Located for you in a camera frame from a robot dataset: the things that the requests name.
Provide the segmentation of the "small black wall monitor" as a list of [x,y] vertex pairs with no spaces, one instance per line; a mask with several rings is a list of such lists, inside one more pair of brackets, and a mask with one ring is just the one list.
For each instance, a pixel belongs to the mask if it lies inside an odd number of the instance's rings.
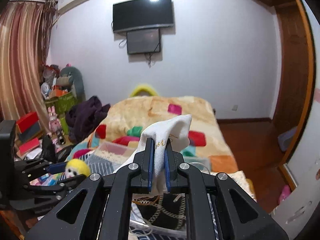
[[161,33],[159,29],[128,31],[126,40],[129,55],[161,52]]

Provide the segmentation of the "yellow round chair back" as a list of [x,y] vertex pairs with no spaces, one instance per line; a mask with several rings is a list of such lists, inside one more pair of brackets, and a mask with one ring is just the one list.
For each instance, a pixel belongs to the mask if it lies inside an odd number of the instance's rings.
[[130,97],[135,96],[158,96],[156,90],[148,84],[137,85],[130,94]]

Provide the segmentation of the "grey green plush toy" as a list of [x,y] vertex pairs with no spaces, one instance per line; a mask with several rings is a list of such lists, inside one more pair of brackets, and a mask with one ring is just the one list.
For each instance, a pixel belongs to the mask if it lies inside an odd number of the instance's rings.
[[80,70],[73,66],[66,66],[60,71],[56,85],[61,90],[68,90],[78,101],[85,100],[84,82]]

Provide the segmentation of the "large black wall television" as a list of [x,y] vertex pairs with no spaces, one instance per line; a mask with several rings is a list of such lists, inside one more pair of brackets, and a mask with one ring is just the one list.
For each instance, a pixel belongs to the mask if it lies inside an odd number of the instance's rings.
[[113,5],[113,32],[174,26],[172,0],[131,0]]

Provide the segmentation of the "clear plastic storage box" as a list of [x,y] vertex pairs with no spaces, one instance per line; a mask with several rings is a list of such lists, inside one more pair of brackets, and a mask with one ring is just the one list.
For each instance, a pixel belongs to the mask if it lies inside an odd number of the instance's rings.
[[[151,191],[154,161],[155,142],[149,138],[145,149],[117,173],[103,177],[97,173],[90,175],[90,180],[102,180],[108,193],[99,239],[127,239],[132,196]],[[214,177],[184,162],[182,155],[173,151],[170,142],[166,143],[164,149],[164,168],[168,191],[182,193],[186,197],[187,238],[215,238],[208,199],[208,190],[215,185]]]

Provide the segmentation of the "white sock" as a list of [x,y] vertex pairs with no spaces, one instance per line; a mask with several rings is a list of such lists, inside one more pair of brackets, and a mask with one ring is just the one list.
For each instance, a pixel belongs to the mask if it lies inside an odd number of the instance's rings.
[[135,154],[145,149],[146,140],[151,138],[155,142],[154,169],[152,178],[152,189],[150,196],[157,196],[167,192],[164,174],[164,151],[167,141],[170,139],[172,149],[180,152],[189,145],[188,133],[192,116],[179,115],[172,119],[159,121],[144,129],[141,134],[137,149],[122,164],[129,165],[133,162]]

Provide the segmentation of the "red striped curtain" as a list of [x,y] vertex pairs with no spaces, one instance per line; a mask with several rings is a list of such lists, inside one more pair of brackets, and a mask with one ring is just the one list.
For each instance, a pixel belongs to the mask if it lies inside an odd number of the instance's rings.
[[1,12],[1,118],[18,120],[36,112],[49,131],[40,90],[46,66],[55,0],[10,1]]

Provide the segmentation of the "green bottle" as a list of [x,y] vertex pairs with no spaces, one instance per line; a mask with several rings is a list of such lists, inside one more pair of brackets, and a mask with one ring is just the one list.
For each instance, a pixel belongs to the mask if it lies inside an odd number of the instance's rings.
[[65,116],[60,116],[59,117],[60,119],[60,122],[61,122],[61,127],[62,127],[62,130],[64,132],[65,135],[68,135],[69,131],[68,131],[68,125],[66,123],[66,119],[65,119]]

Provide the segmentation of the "black chain pattern bag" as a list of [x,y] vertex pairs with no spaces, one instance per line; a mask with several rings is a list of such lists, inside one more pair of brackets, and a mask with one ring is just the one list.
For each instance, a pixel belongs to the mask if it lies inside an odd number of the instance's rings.
[[137,215],[153,226],[170,230],[181,230],[186,223],[186,201],[184,194],[164,193],[154,197],[132,200]]

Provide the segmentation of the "blue white patterned tablecloth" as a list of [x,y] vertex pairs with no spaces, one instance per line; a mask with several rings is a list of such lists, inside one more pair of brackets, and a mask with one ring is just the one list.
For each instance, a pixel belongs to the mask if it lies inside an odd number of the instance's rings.
[[[116,155],[111,152],[88,152],[80,157],[90,168],[92,173],[99,173],[102,176],[112,174],[120,167],[126,158],[122,155]],[[186,239],[186,223],[181,230],[170,230],[153,226],[145,222],[140,215],[137,215],[138,209],[132,207],[130,213],[130,231],[129,239]]]

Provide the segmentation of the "dark purple clothing pile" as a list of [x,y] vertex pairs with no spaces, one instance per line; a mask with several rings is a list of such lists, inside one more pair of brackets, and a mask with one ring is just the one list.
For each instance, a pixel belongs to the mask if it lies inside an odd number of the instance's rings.
[[66,113],[69,140],[78,144],[86,139],[107,117],[110,104],[102,105],[97,96],[74,105]]

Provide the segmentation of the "pink rabbit toy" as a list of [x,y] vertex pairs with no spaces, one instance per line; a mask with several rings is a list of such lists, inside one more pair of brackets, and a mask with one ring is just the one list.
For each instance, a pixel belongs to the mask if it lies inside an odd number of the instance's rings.
[[61,133],[62,127],[60,119],[57,116],[55,111],[55,107],[48,107],[48,115],[49,115],[49,129],[52,133]]

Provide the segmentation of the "brown wooden door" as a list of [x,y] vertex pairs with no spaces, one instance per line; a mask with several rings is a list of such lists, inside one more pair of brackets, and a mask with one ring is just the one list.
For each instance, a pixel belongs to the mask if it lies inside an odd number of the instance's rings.
[[309,117],[315,83],[315,49],[301,0],[276,6],[281,39],[281,78],[273,122],[279,133],[296,132],[280,164],[294,153]]

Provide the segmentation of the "yellow haired felt doll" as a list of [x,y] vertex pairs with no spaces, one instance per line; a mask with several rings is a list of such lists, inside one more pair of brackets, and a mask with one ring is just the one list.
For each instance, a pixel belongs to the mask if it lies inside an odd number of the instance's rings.
[[66,178],[72,178],[82,174],[86,177],[91,174],[89,166],[84,161],[80,159],[72,159],[67,162],[65,167]]

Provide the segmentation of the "green cardboard storage box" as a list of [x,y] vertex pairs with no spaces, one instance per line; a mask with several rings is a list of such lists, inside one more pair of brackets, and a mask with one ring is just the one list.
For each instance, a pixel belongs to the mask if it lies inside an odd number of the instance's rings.
[[68,112],[74,105],[78,103],[78,101],[72,93],[67,93],[60,97],[47,99],[44,101],[44,103],[47,108],[54,106],[55,112],[59,115]]

